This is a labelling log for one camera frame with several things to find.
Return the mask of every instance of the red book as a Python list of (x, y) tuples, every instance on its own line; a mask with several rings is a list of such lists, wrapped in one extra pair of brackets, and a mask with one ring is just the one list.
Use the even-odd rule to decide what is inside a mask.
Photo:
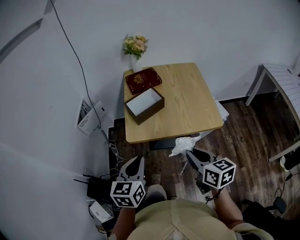
[(152, 67), (128, 75), (125, 79), (132, 95), (162, 83), (160, 76)]

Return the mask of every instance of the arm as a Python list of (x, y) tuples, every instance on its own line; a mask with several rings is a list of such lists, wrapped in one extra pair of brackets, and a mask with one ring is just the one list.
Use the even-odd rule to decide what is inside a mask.
[[(217, 195), (216, 190), (212, 190), (213, 195)], [(215, 200), (216, 212), (221, 222), (229, 229), (233, 229), (236, 225), (244, 223), (243, 215), (238, 206), (233, 202), (226, 189)]]
[(135, 208), (122, 208), (118, 220), (112, 230), (117, 240), (126, 240), (135, 229)]

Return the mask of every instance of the wooden table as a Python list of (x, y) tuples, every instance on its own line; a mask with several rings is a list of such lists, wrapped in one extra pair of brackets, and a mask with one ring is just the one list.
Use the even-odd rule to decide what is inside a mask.
[[(247, 99), (245, 103), (246, 106), (250, 105), (251, 101), (257, 94), (263, 79), (267, 75), (277, 87), (276, 95), (281, 93), (300, 129), (300, 78), (294, 73), (291, 67), (273, 64), (263, 64), (262, 66), (262, 74)], [(270, 157), (268, 161), (272, 162), (298, 147), (300, 147), (300, 141), (295, 142), (291, 147), (283, 150), (275, 156)]]
[[(162, 84), (154, 88), (165, 98), (165, 107), (141, 125), (125, 109), (127, 142), (149, 142), (222, 127), (218, 108), (196, 64), (153, 68), (162, 79)], [(133, 97), (125, 81), (130, 74), (132, 70), (124, 73), (124, 102)]]

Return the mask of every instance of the flower vase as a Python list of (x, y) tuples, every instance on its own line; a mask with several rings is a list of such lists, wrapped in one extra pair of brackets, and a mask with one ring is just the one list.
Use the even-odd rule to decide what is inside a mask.
[(133, 70), (134, 73), (142, 71), (142, 66), (140, 61), (136, 58), (135, 55), (131, 54), (130, 55), (130, 62), (131, 62), (131, 68)]

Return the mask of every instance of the wooden floor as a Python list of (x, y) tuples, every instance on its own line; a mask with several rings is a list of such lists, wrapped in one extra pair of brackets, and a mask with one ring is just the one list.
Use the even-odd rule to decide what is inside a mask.
[[(274, 100), (272, 94), (256, 96), (249, 107), (243, 101), (223, 106), (230, 114), (228, 120), (221, 129), (201, 139), (196, 146), (236, 163), (235, 181), (230, 184), (229, 191), (242, 210), (245, 208), (241, 203), (244, 199), (257, 201), (263, 206), (272, 205), (276, 189), (283, 187), (289, 173), (282, 170), (278, 161), (268, 163), (267, 158), (292, 145), (293, 138), (299, 133), (296, 122), (282, 97)], [(168, 157), (172, 149), (150, 151), (149, 143), (127, 143), (122, 121), (116, 123), (112, 139), (116, 141), (121, 157), (145, 157), (147, 186), (151, 184), (151, 175), (159, 173), (168, 197), (204, 200), (195, 185), (197, 174), (189, 164), (180, 176), (185, 161), (182, 155)], [(114, 166), (115, 161), (111, 160), (111, 167)], [(291, 170), (291, 173), (299, 172), (298, 166)], [(299, 188), (300, 174), (286, 182), (282, 198), (287, 206)], [(283, 218), (300, 218), (300, 194)]]

